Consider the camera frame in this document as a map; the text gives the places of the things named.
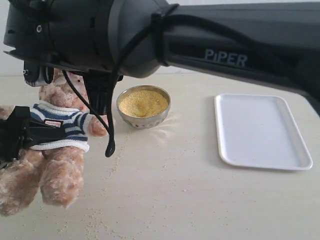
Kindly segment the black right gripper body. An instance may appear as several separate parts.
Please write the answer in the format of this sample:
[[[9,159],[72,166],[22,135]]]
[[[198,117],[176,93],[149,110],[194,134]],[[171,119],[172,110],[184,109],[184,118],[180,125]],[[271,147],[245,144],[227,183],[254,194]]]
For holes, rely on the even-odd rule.
[[[59,0],[10,0],[4,45],[5,53],[26,63],[60,67],[60,54],[51,36],[50,23],[59,17],[54,4]]]

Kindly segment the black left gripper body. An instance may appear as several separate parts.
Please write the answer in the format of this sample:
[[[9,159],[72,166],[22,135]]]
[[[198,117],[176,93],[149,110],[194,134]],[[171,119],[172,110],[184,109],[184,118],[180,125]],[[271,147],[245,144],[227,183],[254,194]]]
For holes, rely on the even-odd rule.
[[[18,159],[27,138],[31,118],[30,108],[15,106],[7,119],[0,120],[0,161],[10,163]]]

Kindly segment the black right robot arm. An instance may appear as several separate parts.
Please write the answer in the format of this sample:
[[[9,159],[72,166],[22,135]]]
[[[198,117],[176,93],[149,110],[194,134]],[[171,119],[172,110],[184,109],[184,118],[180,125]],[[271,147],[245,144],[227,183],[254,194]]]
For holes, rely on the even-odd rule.
[[[318,2],[12,0],[3,43],[33,87],[48,84],[53,68],[84,76],[100,115],[123,76],[161,66],[287,90],[320,109]]]

